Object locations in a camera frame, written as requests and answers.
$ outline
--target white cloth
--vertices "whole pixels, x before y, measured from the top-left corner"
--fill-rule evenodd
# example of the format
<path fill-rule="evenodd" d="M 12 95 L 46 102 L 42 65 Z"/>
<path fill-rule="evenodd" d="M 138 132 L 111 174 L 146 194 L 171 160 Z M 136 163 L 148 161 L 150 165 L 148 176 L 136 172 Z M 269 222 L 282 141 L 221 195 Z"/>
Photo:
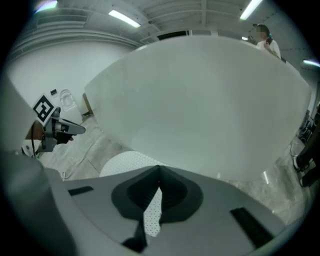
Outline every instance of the white cloth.
<path fill-rule="evenodd" d="M 265 44 L 265 41 L 260 41 L 260 42 L 258 42 L 256 47 L 262 51 L 268 52 L 267 49 L 265 48 L 264 44 Z M 280 49 L 279 49 L 279 46 L 275 40 L 272 40 L 272 42 L 270 43 L 270 50 L 275 52 L 276 55 L 281 59 Z"/>

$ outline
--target ceiling light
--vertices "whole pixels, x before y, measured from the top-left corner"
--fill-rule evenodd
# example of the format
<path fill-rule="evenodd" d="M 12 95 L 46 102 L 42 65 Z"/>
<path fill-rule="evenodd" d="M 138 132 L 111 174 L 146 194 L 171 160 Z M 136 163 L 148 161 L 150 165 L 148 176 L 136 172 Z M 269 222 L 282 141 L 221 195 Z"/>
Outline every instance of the ceiling light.
<path fill-rule="evenodd" d="M 131 26 L 134 26 L 135 28 L 139 28 L 140 27 L 140 24 L 135 22 L 134 20 L 128 18 L 127 16 L 123 15 L 122 13 L 120 12 L 117 12 L 116 10 L 112 10 L 109 12 L 109 15 L 119 19 L 119 20 L 122 20 L 128 24 L 130 24 Z"/>
<path fill-rule="evenodd" d="M 317 66 L 320 68 L 320 64 L 318 62 L 312 61 L 312 60 L 304 60 L 303 63 L 305 64 L 309 64 L 309 65 L 313 65 L 313 66 Z"/>
<path fill-rule="evenodd" d="M 45 3 L 43 3 L 43 4 L 35 11 L 35 13 L 40 12 L 40 11 L 43 11 L 43 10 L 48 10 L 48 9 L 55 8 L 56 5 L 57 5 L 57 3 L 58 3 L 57 0 L 46 1 Z"/>
<path fill-rule="evenodd" d="M 262 2 L 262 0 L 251 0 L 248 6 L 245 8 L 244 12 L 242 13 L 240 20 L 246 20 L 250 14 L 258 7 L 258 5 Z"/>

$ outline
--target floor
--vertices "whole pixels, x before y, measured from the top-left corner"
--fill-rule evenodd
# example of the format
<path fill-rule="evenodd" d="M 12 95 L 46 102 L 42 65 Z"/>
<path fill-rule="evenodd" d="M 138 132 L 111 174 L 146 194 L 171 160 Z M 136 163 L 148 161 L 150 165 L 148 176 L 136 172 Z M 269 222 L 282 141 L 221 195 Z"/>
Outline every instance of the floor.
<path fill-rule="evenodd" d="M 67 144 L 56 145 L 45 152 L 40 162 L 56 169 L 66 180 L 97 178 L 107 161 L 129 149 L 109 140 L 99 128 L 94 116 L 84 121 L 85 133 L 73 137 Z"/>
<path fill-rule="evenodd" d="M 107 161 L 129 151 L 109 140 L 99 128 L 94 116 L 82 124 L 86 132 L 74 141 L 57 145 L 53 152 L 43 153 L 39 160 L 47 168 L 60 172 L 66 180 L 97 178 Z M 302 188 L 291 155 L 297 155 L 304 144 L 295 137 L 275 165 L 266 170 L 259 180 L 238 182 L 225 180 L 252 198 L 264 204 L 286 225 L 308 212 L 319 189 L 319 182 L 311 188 Z"/>

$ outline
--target white wall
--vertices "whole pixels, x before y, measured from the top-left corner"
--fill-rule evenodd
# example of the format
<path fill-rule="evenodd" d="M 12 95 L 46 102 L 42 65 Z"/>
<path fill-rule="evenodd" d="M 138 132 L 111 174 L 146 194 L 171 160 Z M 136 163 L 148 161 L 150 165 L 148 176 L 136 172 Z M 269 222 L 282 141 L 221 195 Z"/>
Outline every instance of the white wall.
<path fill-rule="evenodd" d="M 60 96 L 51 96 L 50 91 L 56 89 L 60 94 L 68 89 L 84 114 L 88 111 L 83 100 L 85 86 L 107 66 L 133 50 L 129 46 L 105 42 L 64 43 L 18 58 L 9 64 L 7 72 L 29 106 L 45 93 L 61 107 Z"/>

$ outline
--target cable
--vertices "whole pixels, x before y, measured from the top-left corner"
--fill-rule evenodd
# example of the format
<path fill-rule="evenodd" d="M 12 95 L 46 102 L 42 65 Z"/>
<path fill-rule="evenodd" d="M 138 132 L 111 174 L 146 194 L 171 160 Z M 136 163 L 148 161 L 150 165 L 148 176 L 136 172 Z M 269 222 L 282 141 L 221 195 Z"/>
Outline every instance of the cable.
<path fill-rule="evenodd" d="M 34 123 L 31 126 L 31 144 L 32 144 L 32 150 L 33 150 L 33 157 L 36 158 L 35 143 L 34 143 Z"/>

